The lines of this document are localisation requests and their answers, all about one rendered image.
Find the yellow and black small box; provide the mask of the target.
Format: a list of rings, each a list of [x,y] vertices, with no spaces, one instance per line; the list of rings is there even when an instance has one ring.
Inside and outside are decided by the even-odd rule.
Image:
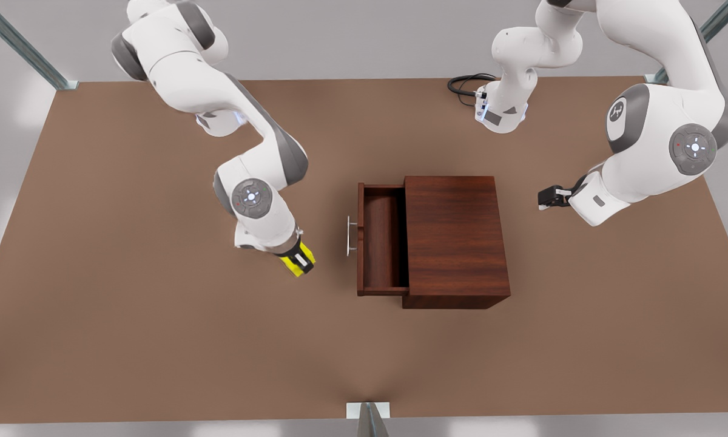
[[[315,258],[312,252],[308,249],[308,260],[303,261],[297,256],[297,260],[295,259],[289,259],[289,258],[281,258],[279,257],[281,261],[283,261],[284,265],[296,276],[300,277],[304,274],[307,274],[309,271],[311,271],[312,268],[314,268],[315,265]]]

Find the dark brown wooden cabinet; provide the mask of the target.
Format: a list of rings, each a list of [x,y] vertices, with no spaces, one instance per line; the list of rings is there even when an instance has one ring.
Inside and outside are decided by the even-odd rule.
[[[405,177],[403,309],[488,309],[511,295],[494,177]]]

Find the silver frame post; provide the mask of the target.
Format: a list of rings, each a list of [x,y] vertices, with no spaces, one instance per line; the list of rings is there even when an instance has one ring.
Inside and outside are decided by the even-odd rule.
[[[0,37],[11,47],[30,67],[32,67],[42,78],[44,78],[56,90],[75,90],[78,88],[78,81],[71,81],[64,77],[50,61],[41,55],[40,52],[22,33],[9,23],[0,12]]]
[[[722,28],[728,25],[728,0],[725,0],[719,8],[711,14],[700,28],[705,42],[709,42],[716,34],[721,32]],[[650,84],[667,84],[669,77],[666,70],[662,67],[657,73],[644,75],[645,83]]]
[[[384,418],[391,417],[389,402],[347,403],[346,418],[357,420],[357,437],[389,437]]]

